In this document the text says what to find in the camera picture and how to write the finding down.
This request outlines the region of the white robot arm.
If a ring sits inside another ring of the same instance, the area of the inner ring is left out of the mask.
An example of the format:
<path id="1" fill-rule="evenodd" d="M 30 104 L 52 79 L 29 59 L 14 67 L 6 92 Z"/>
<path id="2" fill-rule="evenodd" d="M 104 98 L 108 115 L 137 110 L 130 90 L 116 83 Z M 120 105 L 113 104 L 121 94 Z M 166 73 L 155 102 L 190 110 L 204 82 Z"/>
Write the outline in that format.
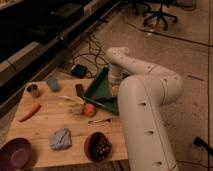
<path id="1" fill-rule="evenodd" d="M 159 107 L 183 91 L 182 77 L 135 59 L 126 47 L 110 48 L 108 80 L 118 87 L 118 108 L 131 171 L 179 171 Z"/>

